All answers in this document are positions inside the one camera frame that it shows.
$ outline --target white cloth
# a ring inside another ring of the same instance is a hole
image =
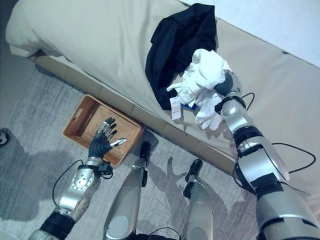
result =
[[[216,130],[222,120],[215,112],[215,105],[221,102],[222,97],[214,87],[225,81],[224,70],[231,71],[228,63],[215,51],[197,49],[193,53],[192,62],[184,71],[183,82],[172,84],[166,89],[175,89],[183,105],[192,107],[196,104],[200,107],[195,122],[202,129],[209,127]]]

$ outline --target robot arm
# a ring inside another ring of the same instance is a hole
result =
[[[29,240],[65,239],[88,209],[93,194],[99,188],[100,177],[112,177],[113,169],[109,162],[103,163],[103,157],[111,149],[126,142],[125,138],[109,142],[117,133],[116,130],[113,131],[116,127],[114,122],[113,118],[108,118],[101,124],[90,143],[86,163],[78,167],[69,188],[63,193],[53,213],[39,230],[33,232]]]
[[[263,136],[240,98],[242,86],[230,71],[216,86],[225,96],[215,107],[231,131],[238,159],[234,172],[243,188],[257,196],[258,240],[320,239],[320,226],[306,203],[288,185],[289,172]]]

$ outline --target wooden basket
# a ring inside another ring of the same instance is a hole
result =
[[[64,128],[63,135],[89,148],[98,127],[109,117],[115,119],[115,129],[117,130],[112,142],[121,138],[127,139],[125,144],[110,150],[103,157],[104,161],[110,162],[113,167],[117,167],[144,131],[143,125],[138,121],[90,95],[84,95]]]

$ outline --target clothing label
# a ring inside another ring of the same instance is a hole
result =
[[[181,118],[181,104],[178,96],[170,98],[172,120]]]

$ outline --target white wall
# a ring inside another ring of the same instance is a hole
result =
[[[320,0],[182,0],[320,68]]]

